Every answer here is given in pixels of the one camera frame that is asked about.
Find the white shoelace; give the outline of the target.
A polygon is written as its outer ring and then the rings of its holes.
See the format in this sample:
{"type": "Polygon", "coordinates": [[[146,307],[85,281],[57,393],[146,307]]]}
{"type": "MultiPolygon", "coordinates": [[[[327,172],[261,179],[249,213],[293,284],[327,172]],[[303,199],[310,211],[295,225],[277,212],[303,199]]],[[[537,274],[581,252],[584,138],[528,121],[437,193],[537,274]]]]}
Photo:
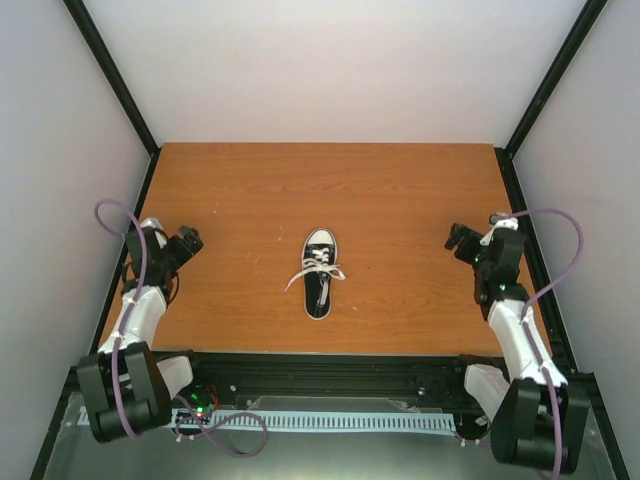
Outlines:
{"type": "Polygon", "coordinates": [[[322,319],[330,312],[331,281],[346,279],[336,260],[335,247],[322,244],[306,247],[301,258],[301,270],[291,277],[284,289],[287,292],[298,279],[308,282],[305,284],[305,309],[313,319],[322,319]]]}

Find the black white canvas sneaker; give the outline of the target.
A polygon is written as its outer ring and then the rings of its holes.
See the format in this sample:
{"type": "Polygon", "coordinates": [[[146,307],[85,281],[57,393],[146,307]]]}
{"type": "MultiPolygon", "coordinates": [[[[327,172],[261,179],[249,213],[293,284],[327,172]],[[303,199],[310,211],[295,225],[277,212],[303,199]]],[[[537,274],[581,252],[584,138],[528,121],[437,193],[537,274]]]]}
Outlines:
{"type": "Polygon", "coordinates": [[[335,271],[337,244],[333,234],[323,228],[314,230],[307,238],[302,252],[304,271],[305,311],[313,320],[322,320],[331,310],[330,287],[335,271]]]}

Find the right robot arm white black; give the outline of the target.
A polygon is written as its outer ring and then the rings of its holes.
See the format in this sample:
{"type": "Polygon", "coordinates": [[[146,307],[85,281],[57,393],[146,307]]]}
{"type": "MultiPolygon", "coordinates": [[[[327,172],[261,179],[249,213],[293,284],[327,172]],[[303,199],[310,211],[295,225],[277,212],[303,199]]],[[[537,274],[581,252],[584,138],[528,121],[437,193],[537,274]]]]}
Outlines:
{"type": "Polygon", "coordinates": [[[589,401],[555,365],[537,330],[519,281],[525,241],[517,220],[501,219],[485,234],[455,223],[445,247],[472,267],[474,300],[506,364],[471,364],[464,373],[465,391],[488,417],[492,454],[556,479],[577,468],[589,401]]]}

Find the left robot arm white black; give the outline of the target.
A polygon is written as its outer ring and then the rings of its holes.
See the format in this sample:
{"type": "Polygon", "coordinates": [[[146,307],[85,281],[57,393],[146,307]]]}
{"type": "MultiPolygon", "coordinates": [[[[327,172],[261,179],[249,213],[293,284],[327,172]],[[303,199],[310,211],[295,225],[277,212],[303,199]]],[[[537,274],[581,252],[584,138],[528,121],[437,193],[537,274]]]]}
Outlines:
{"type": "Polygon", "coordinates": [[[89,425],[100,443],[169,423],[171,402],[201,400],[208,378],[190,353],[158,360],[150,345],[159,320],[172,301],[179,269],[202,248],[199,232],[188,226],[168,237],[155,218],[126,235],[134,277],[123,280],[122,308],[98,351],[82,358],[76,374],[89,425]]]}

